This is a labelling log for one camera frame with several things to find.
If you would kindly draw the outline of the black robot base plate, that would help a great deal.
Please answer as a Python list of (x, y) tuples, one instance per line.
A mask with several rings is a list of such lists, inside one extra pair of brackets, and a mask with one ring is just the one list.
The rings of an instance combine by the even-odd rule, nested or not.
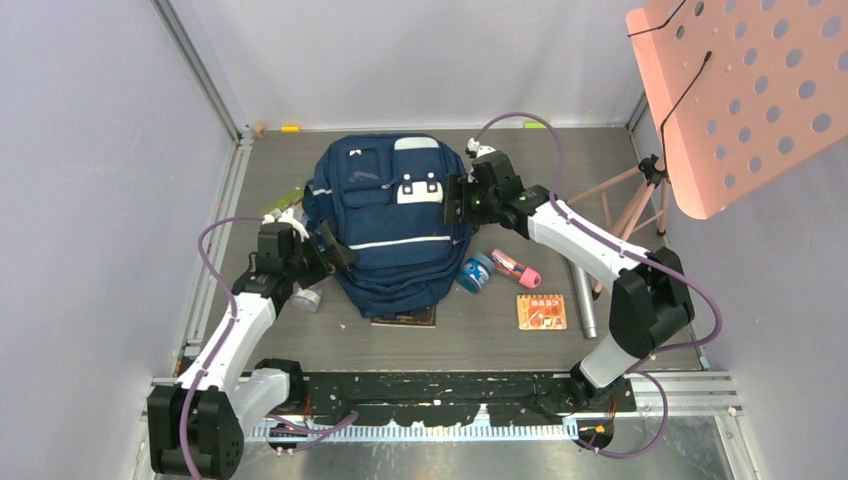
[(491, 425), (554, 425), (574, 414), (631, 413), (629, 381), (600, 396), (580, 399), (558, 372), (311, 372), (296, 379), (294, 397), (272, 410), (334, 425), (351, 412), (358, 426), (466, 426), (480, 414)]

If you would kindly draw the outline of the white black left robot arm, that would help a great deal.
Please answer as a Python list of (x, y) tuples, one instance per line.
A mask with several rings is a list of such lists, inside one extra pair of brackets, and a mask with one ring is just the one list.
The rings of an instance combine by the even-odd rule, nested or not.
[(232, 283), (220, 283), (228, 307), (208, 343), (173, 383), (154, 386), (147, 398), (155, 473), (229, 479), (245, 453), (246, 436), (267, 414), (275, 408), (293, 414), (305, 405), (297, 362), (273, 360), (249, 377), (242, 373), (294, 288), (347, 272), (356, 259), (327, 223), (314, 233), (298, 220), (260, 226), (247, 269)]

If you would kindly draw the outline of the navy blue backpack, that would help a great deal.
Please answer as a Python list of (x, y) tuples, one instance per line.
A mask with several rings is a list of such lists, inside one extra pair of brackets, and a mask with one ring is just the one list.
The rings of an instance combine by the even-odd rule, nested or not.
[(335, 278), (365, 318), (415, 314), (449, 293), (474, 228), (447, 225), (447, 182), (460, 156), (422, 133), (355, 134), (332, 142), (306, 184), (303, 207), (355, 260)]

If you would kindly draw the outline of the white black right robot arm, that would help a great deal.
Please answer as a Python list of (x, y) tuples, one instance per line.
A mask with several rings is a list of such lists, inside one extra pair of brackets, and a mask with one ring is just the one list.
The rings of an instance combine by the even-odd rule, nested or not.
[(598, 409), (610, 398), (611, 385), (694, 319), (676, 253), (638, 249), (574, 212), (549, 189), (524, 186), (501, 151), (478, 156), (467, 174), (449, 176), (443, 220), (498, 224), (556, 251), (609, 290), (608, 333), (569, 372), (569, 395), (584, 410)]

